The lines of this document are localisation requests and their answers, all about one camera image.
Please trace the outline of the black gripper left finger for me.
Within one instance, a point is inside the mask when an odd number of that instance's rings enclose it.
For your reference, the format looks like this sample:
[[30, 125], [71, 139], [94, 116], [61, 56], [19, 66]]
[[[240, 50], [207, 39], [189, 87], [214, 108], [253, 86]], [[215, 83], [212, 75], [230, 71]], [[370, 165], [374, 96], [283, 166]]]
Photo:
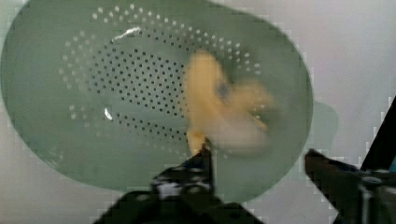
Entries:
[[207, 144], [178, 166], [156, 175], [149, 190], [130, 191], [92, 224], [265, 224], [239, 203], [215, 194]]

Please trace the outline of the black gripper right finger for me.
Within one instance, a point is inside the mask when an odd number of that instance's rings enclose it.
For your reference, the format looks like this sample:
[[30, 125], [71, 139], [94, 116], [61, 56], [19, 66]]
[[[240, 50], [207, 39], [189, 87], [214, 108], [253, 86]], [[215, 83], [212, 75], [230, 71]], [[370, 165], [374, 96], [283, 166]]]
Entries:
[[304, 170], [337, 210], [335, 224], [395, 224], [393, 172], [362, 171], [314, 149], [304, 155]]

